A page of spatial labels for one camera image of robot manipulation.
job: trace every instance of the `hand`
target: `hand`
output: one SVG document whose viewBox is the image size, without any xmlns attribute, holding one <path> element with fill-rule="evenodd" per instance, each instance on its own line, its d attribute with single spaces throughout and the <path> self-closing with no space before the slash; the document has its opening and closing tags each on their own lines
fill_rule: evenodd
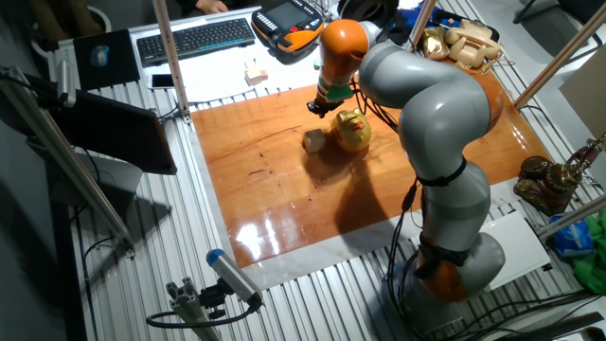
<svg viewBox="0 0 606 341">
<path fill-rule="evenodd" d="M 198 3 L 196 3 L 196 9 L 200 10 L 204 14 L 214 14 L 229 11 L 227 6 L 219 0 L 198 0 Z"/>
</svg>

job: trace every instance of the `slotted metal table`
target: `slotted metal table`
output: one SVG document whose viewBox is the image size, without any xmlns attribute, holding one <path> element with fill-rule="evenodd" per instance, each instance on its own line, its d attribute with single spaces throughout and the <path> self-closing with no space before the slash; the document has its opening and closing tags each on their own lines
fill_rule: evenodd
<svg viewBox="0 0 606 341">
<path fill-rule="evenodd" d="M 469 0 L 440 0 L 438 5 L 448 11 L 481 21 Z M 250 17 L 250 10 L 238 10 L 208 17 L 208 22 L 238 17 Z M 177 23 L 186 23 L 185 19 Z M 157 26 L 130 29 L 132 34 L 157 30 Z M 61 42 L 60 49 L 49 54 L 51 79 L 56 79 L 55 66 L 60 61 L 76 64 L 72 41 Z M 527 82 L 508 63 L 497 63 L 494 73 L 508 89 L 511 98 L 517 98 Z M 288 91 L 291 86 L 253 90 L 235 97 L 192 105 L 191 111 L 225 105 L 234 101 L 254 99 L 277 92 Z M 142 78 L 138 82 L 115 85 L 90 91 L 108 99 L 153 109 L 162 116 L 176 105 L 166 90 L 150 90 Z M 529 104 L 542 107 L 536 99 Z M 533 109 L 521 111 L 535 134 L 541 139 L 551 158 L 565 161 L 574 151 L 560 129 L 547 114 Z M 190 330 L 162 330 L 149 328 L 145 317 L 169 311 L 169 296 L 165 284 L 192 277 L 198 289 L 216 283 L 217 276 L 205 264 L 206 253 L 222 245 L 215 226 L 216 202 L 209 197 L 207 182 L 203 179 L 196 151 L 190 138 L 195 135 L 193 124 L 181 118 L 164 124 L 170 151 L 178 172 L 173 176 L 144 173 L 135 198 L 125 219 L 131 229 L 136 257 L 125 257 L 119 245 L 101 247 L 90 253 L 85 266 L 90 275 L 90 300 L 85 290 L 83 264 L 76 257 L 80 279 L 80 293 L 87 335 L 90 340 L 195 340 Z M 601 190 L 583 184 L 569 209 L 574 209 L 598 197 Z M 170 207 L 160 212 L 157 203 Z M 490 212 L 487 221 L 502 217 L 512 210 L 521 212 L 536 225 L 547 224 L 545 216 L 523 202 L 501 206 Z M 85 210 L 72 223 L 74 252 L 109 236 L 109 230 L 96 219 L 95 213 Z M 399 259 L 413 252 L 410 243 L 401 245 Z M 550 254 L 553 269 L 536 270 L 505 286 L 460 304 L 462 321 L 437 332 L 435 337 L 447 336 L 464 329 L 472 320 L 497 305 L 520 299 L 537 299 L 578 290 L 580 285 L 572 276 L 569 265 Z M 381 279 L 387 266 L 387 249 L 378 249 L 360 257 L 334 264 L 317 272 L 292 279 L 263 291 L 265 306 L 260 314 L 219 327 L 223 340 L 405 340 L 414 339 L 395 321 L 389 302 L 383 302 Z M 229 297 L 225 307 L 228 316 L 245 310 L 242 302 Z M 508 306 L 485 319 L 490 324 L 523 310 L 524 306 Z M 502 327 L 521 329 L 564 308 L 534 314 Z M 502 332 L 487 339 L 494 339 Z"/>
</svg>

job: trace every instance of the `gold telephone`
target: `gold telephone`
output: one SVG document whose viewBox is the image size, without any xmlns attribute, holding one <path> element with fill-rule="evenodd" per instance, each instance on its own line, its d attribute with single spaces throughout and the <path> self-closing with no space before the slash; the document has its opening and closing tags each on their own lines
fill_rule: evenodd
<svg viewBox="0 0 606 341">
<path fill-rule="evenodd" d="M 452 45 L 448 56 L 462 64 L 480 67 L 484 58 L 493 59 L 501 50 L 490 35 L 490 29 L 481 23 L 461 20 L 461 25 L 449 29 L 444 37 Z"/>
</svg>

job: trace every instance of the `black keyboard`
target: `black keyboard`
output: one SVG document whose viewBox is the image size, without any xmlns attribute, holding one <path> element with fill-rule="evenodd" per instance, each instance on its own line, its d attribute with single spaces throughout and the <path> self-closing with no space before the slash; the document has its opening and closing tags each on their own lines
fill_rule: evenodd
<svg viewBox="0 0 606 341">
<path fill-rule="evenodd" d="M 200 56 L 234 46 L 255 43 L 246 19 L 234 19 L 172 32 L 179 59 Z M 160 35 L 136 40 L 143 66 L 159 65 L 168 58 Z"/>
</svg>

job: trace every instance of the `lucky cat figurine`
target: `lucky cat figurine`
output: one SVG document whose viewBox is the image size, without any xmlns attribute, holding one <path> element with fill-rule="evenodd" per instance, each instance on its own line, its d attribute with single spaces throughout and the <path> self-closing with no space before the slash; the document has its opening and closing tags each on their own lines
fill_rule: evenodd
<svg viewBox="0 0 606 341">
<path fill-rule="evenodd" d="M 370 124 L 360 109 L 342 110 L 332 120 L 330 135 L 345 151 L 358 152 L 370 143 Z"/>
</svg>

